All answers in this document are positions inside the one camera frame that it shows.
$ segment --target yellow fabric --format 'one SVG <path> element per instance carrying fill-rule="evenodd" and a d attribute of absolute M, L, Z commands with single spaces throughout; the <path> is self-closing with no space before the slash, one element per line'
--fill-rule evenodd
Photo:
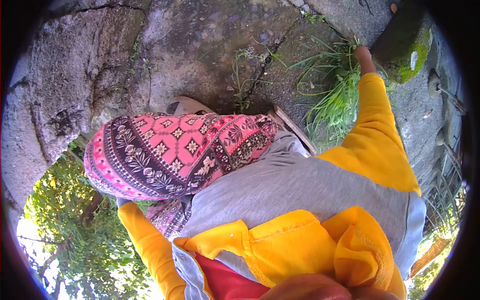
<path fill-rule="evenodd" d="M 184 249 L 210 259 L 221 251 L 239 255 L 269 288 L 295 275 L 317 273 L 335 277 L 345 287 L 379 288 L 406 298 L 388 239 L 377 221 L 359 206 L 323 223 L 305 210 L 250 230 L 239 220 L 187 239 Z"/>
<path fill-rule="evenodd" d="M 347 171 L 401 192 L 421 196 L 415 174 L 396 132 L 383 79 L 365 74 L 359 82 L 359 114 L 340 147 L 317 155 Z"/>
<path fill-rule="evenodd" d="M 122 205 L 118 215 L 165 299 L 184 299 L 186 283 L 175 269 L 170 242 L 144 216 L 137 204 Z"/>
<path fill-rule="evenodd" d="M 381 77 L 364 75 L 359 83 L 359 95 L 355 127 L 341 147 L 318 157 L 385 187 L 416 191 L 420 195 L 396 133 Z M 176 272 L 170 243 L 136 204 L 123 205 L 119 217 L 165 299 L 183 299 L 185 282 Z M 294 275 L 322 273 L 335 277 L 347 287 L 380 288 L 406 298 L 406 288 L 385 234 L 375 219 L 357 206 L 323 223 L 310 212 L 297 210 L 250 230 L 239 220 L 191 239 L 176 239 L 174 243 L 211 259 L 220 251 L 242 256 L 259 282 L 267 287 Z M 211 297 L 206 280 L 204 282 L 204 291 Z"/>

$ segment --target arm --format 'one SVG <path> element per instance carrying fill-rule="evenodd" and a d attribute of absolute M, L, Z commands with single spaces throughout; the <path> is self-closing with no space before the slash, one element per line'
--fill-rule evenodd
<path fill-rule="evenodd" d="M 340 147 L 317 157 L 385 187 L 401 192 L 415 191 L 420 195 L 417 179 L 396 132 L 384 81 L 375 73 L 372 57 L 366 47 L 357 47 L 354 55 L 362 75 L 358 86 L 357 122 Z"/>
<path fill-rule="evenodd" d="M 184 299 L 185 281 L 178 275 L 170 242 L 143 215 L 137 204 L 119 198 L 119 218 L 165 299 Z"/>

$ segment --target hand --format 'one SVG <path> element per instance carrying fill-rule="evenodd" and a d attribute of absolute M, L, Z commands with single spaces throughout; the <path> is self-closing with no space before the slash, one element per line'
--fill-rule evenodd
<path fill-rule="evenodd" d="M 363 76 L 367 73 L 375 73 L 377 69 L 372 61 L 372 55 L 370 50 L 365 46 L 358 46 L 353 50 L 353 56 L 359 62 L 360 65 L 360 76 Z"/>
<path fill-rule="evenodd" d="M 355 50 L 353 50 L 353 57 L 355 57 L 358 62 L 372 60 L 372 54 L 365 46 L 357 46 Z"/>

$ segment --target moss-covered rock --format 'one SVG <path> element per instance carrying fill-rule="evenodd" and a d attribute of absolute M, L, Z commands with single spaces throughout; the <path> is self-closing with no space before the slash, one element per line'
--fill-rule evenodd
<path fill-rule="evenodd" d="M 432 45 L 432 23 L 417 3 L 406 1 L 372 46 L 388 79 L 403 84 L 417 75 Z"/>

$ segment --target moss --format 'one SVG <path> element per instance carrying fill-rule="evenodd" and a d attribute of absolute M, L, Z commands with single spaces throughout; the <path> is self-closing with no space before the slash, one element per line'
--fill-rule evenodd
<path fill-rule="evenodd" d="M 407 52 L 408 55 L 405 55 L 404 57 L 401 57 L 389 64 L 388 69 L 390 72 L 388 75 L 391 81 L 403 84 L 418 74 L 420 68 L 423 66 L 423 63 L 427 60 L 430 45 L 432 44 L 431 35 L 430 29 L 427 28 L 422 30 Z M 413 51 L 416 51 L 418 54 L 415 70 L 412 70 L 410 67 L 410 57 Z"/>

